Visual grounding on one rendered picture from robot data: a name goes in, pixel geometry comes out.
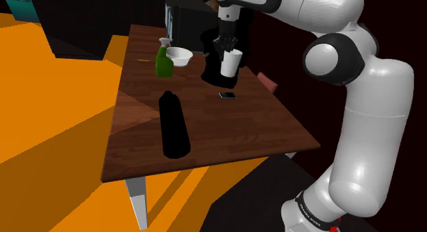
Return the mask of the white cup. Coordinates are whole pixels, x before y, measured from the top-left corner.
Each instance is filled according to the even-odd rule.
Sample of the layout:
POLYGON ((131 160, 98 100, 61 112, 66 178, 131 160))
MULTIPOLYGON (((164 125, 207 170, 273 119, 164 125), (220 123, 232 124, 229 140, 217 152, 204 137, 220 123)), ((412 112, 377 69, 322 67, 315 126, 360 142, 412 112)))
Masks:
POLYGON ((229 52, 225 51, 221 62, 220 74, 224 77, 234 77, 239 68, 242 55, 243 53, 237 49, 233 49, 229 52))

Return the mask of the black bulky object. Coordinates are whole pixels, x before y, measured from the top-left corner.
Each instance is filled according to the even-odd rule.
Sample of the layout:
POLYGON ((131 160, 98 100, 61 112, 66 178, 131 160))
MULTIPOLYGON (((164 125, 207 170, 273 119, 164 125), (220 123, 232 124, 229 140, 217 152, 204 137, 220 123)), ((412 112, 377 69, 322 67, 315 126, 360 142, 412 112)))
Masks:
POLYGON ((218 86, 221 88, 233 89, 237 84, 238 76, 240 69, 245 67, 247 64, 247 58, 251 55, 250 52, 250 41, 248 39, 248 30, 243 27, 238 27, 236 29, 235 37, 238 39, 235 49, 241 51, 243 56, 240 60, 239 67, 237 69, 236 75, 234 77, 225 77, 220 74, 220 57, 218 52, 215 50, 213 45, 213 40, 218 37, 218 27, 208 29, 200 35, 200 40, 204 45, 204 54, 207 54, 205 57, 205 69, 201 79, 213 86, 218 86))

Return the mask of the white bowl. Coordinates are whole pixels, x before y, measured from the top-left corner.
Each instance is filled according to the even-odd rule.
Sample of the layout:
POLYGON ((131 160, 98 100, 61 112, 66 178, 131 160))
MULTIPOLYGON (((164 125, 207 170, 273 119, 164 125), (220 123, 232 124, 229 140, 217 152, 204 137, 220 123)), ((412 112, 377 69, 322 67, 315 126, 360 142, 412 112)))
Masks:
POLYGON ((193 57, 193 53, 181 47, 168 47, 166 56, 169 57, 175 67, 185 67, 193 57))

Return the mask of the green spray bottle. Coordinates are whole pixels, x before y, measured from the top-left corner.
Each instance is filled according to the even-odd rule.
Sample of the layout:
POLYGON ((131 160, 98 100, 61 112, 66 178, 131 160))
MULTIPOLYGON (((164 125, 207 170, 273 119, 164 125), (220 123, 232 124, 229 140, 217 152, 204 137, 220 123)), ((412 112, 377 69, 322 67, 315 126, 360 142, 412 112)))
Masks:
POLYGON ((173 61, 166 55, 167 47, 166 45, 170 43, 169 38, 160 38, 161 46, 157 52, 156 60, 155 60, 155 73, 157 77, 172 77, 174 63, 173 61))

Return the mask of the brown wooden table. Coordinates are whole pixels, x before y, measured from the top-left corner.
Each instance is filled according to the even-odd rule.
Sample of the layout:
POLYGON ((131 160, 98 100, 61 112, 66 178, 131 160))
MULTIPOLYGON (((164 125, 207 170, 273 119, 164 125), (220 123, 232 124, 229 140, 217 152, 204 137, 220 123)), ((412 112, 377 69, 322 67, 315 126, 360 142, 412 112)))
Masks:
POLYGON ((196 54, 170 78, 155 74, 165 30, 132 25, 125 53, 101 181, 124 181, 141 232, 148 232, 146 177, 317 149, 318 142, 247 68, 234 89, 237 99, 201 79, 205 58, 196 54), (139 62, 138 59, 150 60, 139 62), (181 102, 190 154, 168 159, 162 152, 158 100, 165 91, 181 102))

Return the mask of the tall black bottle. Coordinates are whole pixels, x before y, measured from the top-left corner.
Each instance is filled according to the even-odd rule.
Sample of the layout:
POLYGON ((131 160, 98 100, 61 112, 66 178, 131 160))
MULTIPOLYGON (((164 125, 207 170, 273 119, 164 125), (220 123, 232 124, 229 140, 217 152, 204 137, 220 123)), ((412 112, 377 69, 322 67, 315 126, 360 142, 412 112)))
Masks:
POLYGON ((185 157, 191 150, 181 102, 167 90, 159 98, 159 117, 163 153, 167 158, 185 157))

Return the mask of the black robot stand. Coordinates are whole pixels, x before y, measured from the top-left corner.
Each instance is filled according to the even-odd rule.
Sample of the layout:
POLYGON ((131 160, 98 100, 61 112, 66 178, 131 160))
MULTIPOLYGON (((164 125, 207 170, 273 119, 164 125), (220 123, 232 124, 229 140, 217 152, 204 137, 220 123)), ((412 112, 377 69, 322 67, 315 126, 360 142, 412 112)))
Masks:
POLYGON ((284 154, 270 156, 212 203, 200 232, 285 232, 281 205, 321 174, 284 154))

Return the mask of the teal cabinet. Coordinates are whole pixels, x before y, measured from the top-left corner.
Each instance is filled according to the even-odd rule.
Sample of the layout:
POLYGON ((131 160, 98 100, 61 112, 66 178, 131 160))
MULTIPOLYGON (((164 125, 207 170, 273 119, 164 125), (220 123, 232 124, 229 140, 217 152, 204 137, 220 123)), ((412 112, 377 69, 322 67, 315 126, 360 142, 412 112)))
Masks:
POLYGON ((32 0, 5 0, 16 21, 39 23, 32 0))

